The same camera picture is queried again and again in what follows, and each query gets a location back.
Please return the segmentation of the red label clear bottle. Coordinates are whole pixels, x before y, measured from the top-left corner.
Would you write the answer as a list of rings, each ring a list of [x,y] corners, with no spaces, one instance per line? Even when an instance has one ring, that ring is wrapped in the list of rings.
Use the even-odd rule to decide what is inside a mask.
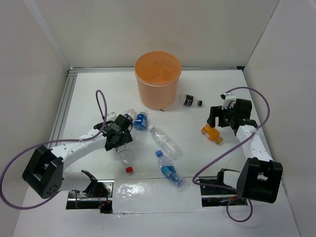
[[[122,145],[120,147],[115,148],[116,154],[122,163],[125,172],[127,174],[133,173],[133,168],[131,165],[132,153],[127,145]]]

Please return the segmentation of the orange juice bottle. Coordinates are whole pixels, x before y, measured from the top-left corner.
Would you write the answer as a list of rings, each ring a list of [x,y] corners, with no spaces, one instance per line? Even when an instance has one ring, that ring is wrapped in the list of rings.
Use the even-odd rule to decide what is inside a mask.
[[[210,141],[214,142],[215,144],[219,145],[223,142],[223,138],[220,136],[219,131],[216,128],[210,127],[209,124],[206,124],[201,133]]]

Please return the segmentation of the Pepsi label clear bottle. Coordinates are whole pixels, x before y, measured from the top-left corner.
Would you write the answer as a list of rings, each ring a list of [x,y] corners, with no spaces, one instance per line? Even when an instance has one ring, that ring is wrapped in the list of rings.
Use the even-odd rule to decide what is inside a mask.
[[[137,112],[134,109],[127,110],[123,115],[132,123],[134,123],[137,118]]]

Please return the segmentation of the blue label clear bottle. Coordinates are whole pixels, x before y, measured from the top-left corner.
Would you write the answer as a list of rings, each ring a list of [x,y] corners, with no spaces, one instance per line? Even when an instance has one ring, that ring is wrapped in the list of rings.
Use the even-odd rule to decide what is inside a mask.
[[[147,120],[146,111],[141,111],[135,118],[134,128],[138,131],[145,131],[147,128]]]

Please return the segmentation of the black label small bottle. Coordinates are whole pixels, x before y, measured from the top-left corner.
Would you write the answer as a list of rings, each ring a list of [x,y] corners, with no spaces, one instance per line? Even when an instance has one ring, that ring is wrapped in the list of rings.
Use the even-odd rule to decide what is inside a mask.
[[[190,107],[190,108],[200,108],[203,105],[203,101],[197,99],[193,95],[189,94],[180,94],[179,95],[179,104],[185,107]]]

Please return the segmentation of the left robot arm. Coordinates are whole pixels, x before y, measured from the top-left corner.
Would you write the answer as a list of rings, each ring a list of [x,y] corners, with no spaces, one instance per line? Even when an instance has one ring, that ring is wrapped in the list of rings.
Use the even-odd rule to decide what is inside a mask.
[[[53,197],[58,191],[80,191],[92,197],[101,186],[87,170],[67,172],[66,169],[89,153],[104,148],[110,151],[131,142],[132,117],[118,115],[115,120],[95,125],[76,142],[53,148],[39,146],[33,152],[22,178],[42,199]]]

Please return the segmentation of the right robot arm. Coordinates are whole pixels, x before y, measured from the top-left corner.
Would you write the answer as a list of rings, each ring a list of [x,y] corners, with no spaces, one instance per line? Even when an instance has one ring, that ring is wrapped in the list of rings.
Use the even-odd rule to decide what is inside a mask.
[[[223,104],[210,108],[207,123],[210,127],[229,126],[237,139],[243,143],[246,162],[241,171],[221,169],[215,182],[216,190],[222,194],[232,188],[238,197],[255,201],[273,203],[278,194],[283,167],[267,153],[257,133],[256,121],[250,119],[252,103],[237,99],[228,93],[222,96]]]

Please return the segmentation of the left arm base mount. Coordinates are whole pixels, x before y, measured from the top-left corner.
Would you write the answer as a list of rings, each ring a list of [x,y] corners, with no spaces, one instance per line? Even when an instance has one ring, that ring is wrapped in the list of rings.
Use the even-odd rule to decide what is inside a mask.
[[[112,214],[114,180],[97,180],[88,171],[90,184],[83,191],[69,191],[66,210],[99,210],[103,214]]]

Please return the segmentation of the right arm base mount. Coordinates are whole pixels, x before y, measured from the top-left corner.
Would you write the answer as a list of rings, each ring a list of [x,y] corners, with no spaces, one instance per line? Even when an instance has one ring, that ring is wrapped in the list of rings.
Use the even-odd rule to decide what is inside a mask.
[[[199,177],[193,181],[200,188],[202,207],[247,205],[247,201],[237,198],[237,179],[240,172],[222,168],[216,176]]]

